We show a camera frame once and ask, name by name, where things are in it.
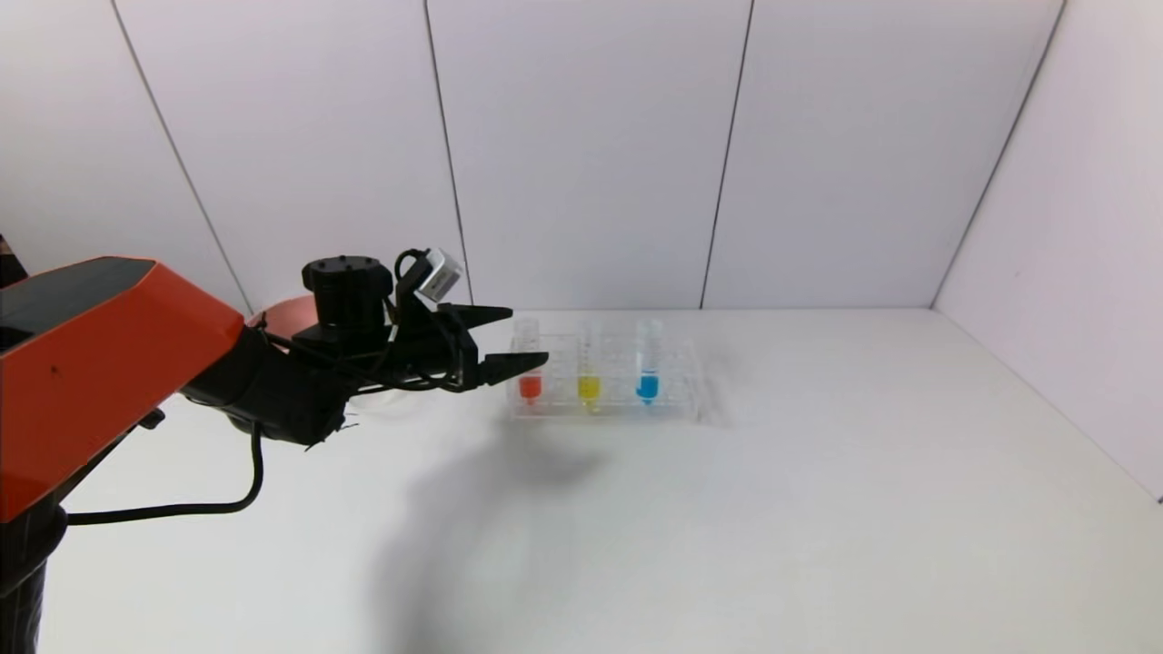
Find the blue liquid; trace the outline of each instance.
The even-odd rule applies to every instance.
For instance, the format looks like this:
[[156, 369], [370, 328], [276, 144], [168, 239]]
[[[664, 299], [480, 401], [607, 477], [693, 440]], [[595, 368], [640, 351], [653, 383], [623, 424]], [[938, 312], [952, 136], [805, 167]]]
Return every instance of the blue liquid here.
[[638, 388], [635, 391], [642, 398], [642, 404], [650, 404], [658, 397], [658, 376], [643, 375], [638, 377]]

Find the white table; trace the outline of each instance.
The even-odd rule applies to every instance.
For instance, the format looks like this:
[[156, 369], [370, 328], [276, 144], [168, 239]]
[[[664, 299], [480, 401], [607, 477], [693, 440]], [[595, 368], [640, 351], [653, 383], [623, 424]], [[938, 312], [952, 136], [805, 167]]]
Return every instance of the white table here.
[[[948, 320], [663, 317], [705, 424], [513, 424], [486, 389], [267, 443], [244, 513], [71, 529], [43, 652], [1163, 652], [1163, 507]], [[247, 436], [165, 410], [69, 509], [244, 492]]]

